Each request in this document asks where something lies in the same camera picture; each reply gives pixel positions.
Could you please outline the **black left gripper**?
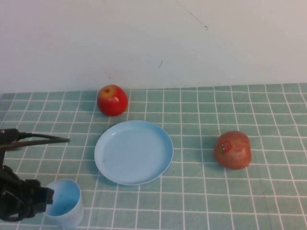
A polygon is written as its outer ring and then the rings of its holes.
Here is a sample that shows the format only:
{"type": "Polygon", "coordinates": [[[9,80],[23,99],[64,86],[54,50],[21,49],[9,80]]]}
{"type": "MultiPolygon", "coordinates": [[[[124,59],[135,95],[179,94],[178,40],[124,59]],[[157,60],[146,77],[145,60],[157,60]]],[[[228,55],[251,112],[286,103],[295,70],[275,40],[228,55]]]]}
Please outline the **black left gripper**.
{"type": "Polygon", "coordinates": [[[20,132],[16,128],[0,130],[0,219],[6,222],[18,222],[29,212],[43,213],[47,205],[53,204],[54,195],[53,189],[43,187],[38,180],[26,179],[24,197],[19,177],[10,167],[3,165],[5,150],[69,142],[69,138],[20,132]]]}

